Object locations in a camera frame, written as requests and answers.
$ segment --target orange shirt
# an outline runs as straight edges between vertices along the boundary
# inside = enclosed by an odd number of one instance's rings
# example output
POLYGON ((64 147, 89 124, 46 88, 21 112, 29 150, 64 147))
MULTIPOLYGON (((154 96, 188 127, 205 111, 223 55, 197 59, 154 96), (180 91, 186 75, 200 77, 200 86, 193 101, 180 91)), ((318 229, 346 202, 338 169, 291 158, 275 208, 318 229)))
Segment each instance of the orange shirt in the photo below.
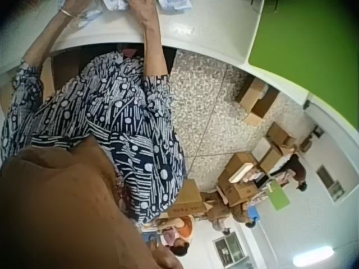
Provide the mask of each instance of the orange shirt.
POLYGON ((185 223, 182 228, 176 228, 178 234, 183 238, 188 238, 191 236, 193 231, 192 220, 190 217, 180 217, 180 219, 185 223))

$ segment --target green board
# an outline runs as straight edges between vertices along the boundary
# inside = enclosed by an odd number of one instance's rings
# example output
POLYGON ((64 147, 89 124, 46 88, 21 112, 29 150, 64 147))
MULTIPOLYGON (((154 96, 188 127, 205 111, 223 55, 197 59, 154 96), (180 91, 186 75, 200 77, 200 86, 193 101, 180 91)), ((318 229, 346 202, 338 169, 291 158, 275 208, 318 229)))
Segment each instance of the green board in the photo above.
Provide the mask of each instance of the green board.
POLYGON ((249 62, 323 99, 358 128, 358 32, 340 0, 265 0, 249 62))
POLYGON ((276 210, 280 210, 286 206, 289 206, 290 201, 279 183, 276 180, 273 180, 270 183, 270 186, 271 192, 267 190, 265 193, 268 195, 268 198, 270 199, 274 208, 276 210))

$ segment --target hand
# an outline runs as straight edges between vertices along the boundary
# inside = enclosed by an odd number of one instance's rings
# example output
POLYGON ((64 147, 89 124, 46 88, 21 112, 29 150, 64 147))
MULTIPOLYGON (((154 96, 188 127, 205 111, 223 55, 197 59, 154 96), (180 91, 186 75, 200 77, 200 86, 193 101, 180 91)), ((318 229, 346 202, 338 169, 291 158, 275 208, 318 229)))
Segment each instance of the hand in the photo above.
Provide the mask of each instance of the hand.
POLYGON ((77 16, 92 2, 93 0, 66 0, 62 8, 71 15, 77 16))
POLYGON ((163 269, 183 269, 178 258, 161 243, 149 242, 152 257, 160 268, 163 269))
POLYGON ((136 19, 142 26, 158 24, 158 14, 154 0, 127 0, 136 19))

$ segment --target worker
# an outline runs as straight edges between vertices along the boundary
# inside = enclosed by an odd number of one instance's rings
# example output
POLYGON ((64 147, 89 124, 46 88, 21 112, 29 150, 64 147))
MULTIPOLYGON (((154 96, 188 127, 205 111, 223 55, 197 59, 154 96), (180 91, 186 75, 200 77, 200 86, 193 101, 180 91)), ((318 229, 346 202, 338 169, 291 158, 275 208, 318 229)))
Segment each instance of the worker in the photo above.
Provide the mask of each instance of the worker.
POLYGON ((246 227, 253 228, 256 225, 256 219, 248 216, 248 211, 243 209, 243 204, 231 207, 231 213, 234 220, 238 223, 244 223, 246 227))
MULTIPOLYGON (((306 170, 299 161, 297 154, 293 154, 291 158, 277 171, 270 174, 272 178, 275 178, 280 185, 283 185, 284 181, 288 178, 294 179, 298 182, 298 187, 301 192, 307 190, 306 183, 306 170)), ((255 182, 258 188, 261 188, 263 184, 268 181, 267 175, 263 176, 258 182, 255 182)))
POLYGON ((145 58, 94 58, 45 102, 40 71, 52 45, 92 0, 66 0, 26 52, 4 123, 5 161, 26 147, 69 150, 92 135, 116 172, 127 216, 141 226, 176 199, 185 158, 171 120, 169 76, 155 0, 129 0, 142 27, 145 58))
POLYGON ((192 216, 177 217, 168 219, 158 226, 160 231, 176 232, 178 238, 172 236, 172 242, 168 242, 169 249, 178 257, 187 254, 190 247, 190 241, 193 237, 193 218, 192 216))
POLYGON ((229 218, 231 211, 228 206, 223 203, 220 194, 218 192, 201 192, 201 198, 203 202, 211 206, 206 216, 212 223, 213 229, 220 231, 224 235, 229 235, 231 230, 225 226, 224 221, 229 218))
POLYGON ((0 170, 2 268, 183 269, 166 247, 146 247, 118 208, 115 181, 94 137, 10 157, 0 170))
POLYGON ((42 64, 91 2, 65 0, 16 73, 1 138, 2 268, 181 269, 167 248, 147 248, 135 227, 171 205, 186 174, 155 1, 128 0, 144 60, 96 57, 42 101, 42 64))
POLYGON ((295 181, 298 182, 298 187, 301 192, 307 190, 307 183, 306 183, 306 170, 304 166, 299 161, 299 157, 297 154, 293 154, 291 158, 276 172, 272 173, 271 176, 275 177, 277 174, 289 171, 293 171, 295 175, 292 177, 295 181))

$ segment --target floor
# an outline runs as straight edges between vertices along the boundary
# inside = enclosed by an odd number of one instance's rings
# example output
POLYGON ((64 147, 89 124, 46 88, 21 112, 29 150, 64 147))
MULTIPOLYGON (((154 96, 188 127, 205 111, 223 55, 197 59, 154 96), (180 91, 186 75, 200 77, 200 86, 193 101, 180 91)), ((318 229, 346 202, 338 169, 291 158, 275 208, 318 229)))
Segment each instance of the floor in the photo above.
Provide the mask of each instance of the floor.
POLYGON ((188 178, 201 191, 215 187, 235 152, 251 151, 276 121, 301 142, 314 128, 301 106, 284 94, 259 126, 249 126, 234 101, 247 73, 196 53, 178 50, 171 73, 174 126, 186 155, 188 178))

